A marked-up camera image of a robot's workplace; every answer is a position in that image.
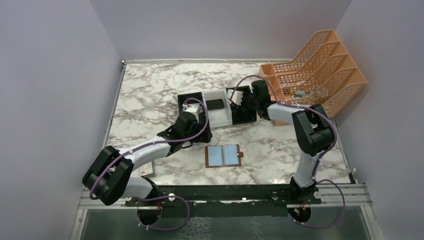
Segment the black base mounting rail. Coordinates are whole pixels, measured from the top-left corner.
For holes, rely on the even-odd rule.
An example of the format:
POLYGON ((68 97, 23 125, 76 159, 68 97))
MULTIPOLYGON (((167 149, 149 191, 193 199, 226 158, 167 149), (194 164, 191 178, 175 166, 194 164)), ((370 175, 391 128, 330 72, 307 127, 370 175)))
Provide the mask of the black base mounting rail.
POLYGON ((372 206, 365 184, 318 184, 308 195, 295 199, 287 184, 253 185, 161 185, 160 196, 173 194, 193 204, 219 202, 224 204, 260 202, 272 205, 311 207, 372 206))

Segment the black card in tray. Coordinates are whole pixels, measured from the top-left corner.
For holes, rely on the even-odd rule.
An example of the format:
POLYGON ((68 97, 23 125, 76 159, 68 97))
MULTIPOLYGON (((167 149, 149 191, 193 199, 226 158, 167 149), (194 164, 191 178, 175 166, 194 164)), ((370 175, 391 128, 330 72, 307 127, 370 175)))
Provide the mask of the black card in tray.
POLYGON ((206 106, 209 111, 221 110, 225 108, 224 101, 222 99, 212 99, 206 101, 206 106))

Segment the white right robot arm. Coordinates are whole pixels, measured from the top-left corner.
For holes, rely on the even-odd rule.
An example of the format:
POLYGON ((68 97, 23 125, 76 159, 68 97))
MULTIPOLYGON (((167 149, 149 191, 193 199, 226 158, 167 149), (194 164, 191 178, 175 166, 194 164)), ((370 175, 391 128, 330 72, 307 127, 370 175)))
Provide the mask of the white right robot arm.
POLYGON ((312 106, 289 105, 271 99, 265 79, 251 83, 251 91, 242 93, 237 87, 227 92, 227 100, 235 106, 246 105, 265 120, 291 124, 297 144, 301 149, 300 160, 294 176, 290 179, 289 193, 292 199, 306 196, 314 191, 316 173, 323 156, 337 142, 337 131, 320 104, 312 106))

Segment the brown leather card holder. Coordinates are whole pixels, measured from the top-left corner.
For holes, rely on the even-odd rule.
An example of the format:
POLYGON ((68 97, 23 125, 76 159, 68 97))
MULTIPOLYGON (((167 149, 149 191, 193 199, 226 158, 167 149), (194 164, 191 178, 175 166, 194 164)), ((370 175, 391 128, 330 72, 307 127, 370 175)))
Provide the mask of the brown leather card holder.
POLYGON ((206 168, 239 167, 244 157, 238 144, 209 145, 204 152, 206 168))

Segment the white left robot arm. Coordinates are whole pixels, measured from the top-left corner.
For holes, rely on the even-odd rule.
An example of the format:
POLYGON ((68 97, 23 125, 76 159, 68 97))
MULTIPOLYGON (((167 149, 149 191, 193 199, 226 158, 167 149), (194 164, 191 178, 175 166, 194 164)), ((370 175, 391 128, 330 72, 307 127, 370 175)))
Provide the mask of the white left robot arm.
POLYGON ((186 143, 209 143, 212 138, 208 112, 182 112, 176 122, 153 139, 130 148, 108 145, 82 178, 91 200, 110 206, 121 198, 156 201, 157 185, 147 177, 132 177, 134 170, 186 148, 186 143))

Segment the small white grey box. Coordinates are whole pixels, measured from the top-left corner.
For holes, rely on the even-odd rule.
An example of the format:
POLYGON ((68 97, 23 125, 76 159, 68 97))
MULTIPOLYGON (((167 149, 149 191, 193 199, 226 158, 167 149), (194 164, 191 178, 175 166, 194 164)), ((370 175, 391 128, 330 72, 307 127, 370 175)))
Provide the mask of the small white grey box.
POLYGON ((154 177, 156 175, 154 163, 148 162, 141 167, 139 167, 139 172, 141 177, 154 177))

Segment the black and white card tray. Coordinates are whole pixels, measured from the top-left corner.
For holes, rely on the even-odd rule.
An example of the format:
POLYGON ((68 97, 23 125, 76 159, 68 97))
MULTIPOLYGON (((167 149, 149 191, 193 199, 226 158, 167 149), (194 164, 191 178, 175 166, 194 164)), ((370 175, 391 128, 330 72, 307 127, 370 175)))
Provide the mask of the black and white card tray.
POLYGON ((257 112, 249 105, 231 105, 228 102, 229 88, 205 90, 192 93, 179 94, 176 96, 179 105, 178 112, 184 108, 183 102, 188 98, 202 100, 209 112, 211 128, 220 128, 233 125, 248 124, 257 121, 257 112))

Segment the orange plastic file organizer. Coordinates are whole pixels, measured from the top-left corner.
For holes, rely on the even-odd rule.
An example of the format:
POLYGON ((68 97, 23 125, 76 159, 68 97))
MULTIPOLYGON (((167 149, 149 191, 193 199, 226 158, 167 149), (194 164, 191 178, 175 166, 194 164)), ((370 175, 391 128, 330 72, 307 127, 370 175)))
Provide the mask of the orange plastic file organizer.
POLYGON ((323 106, 335 118, 367 81, 333 29, 317 31, 287 62, 262 64, 277 99, 287 104, 323 106))

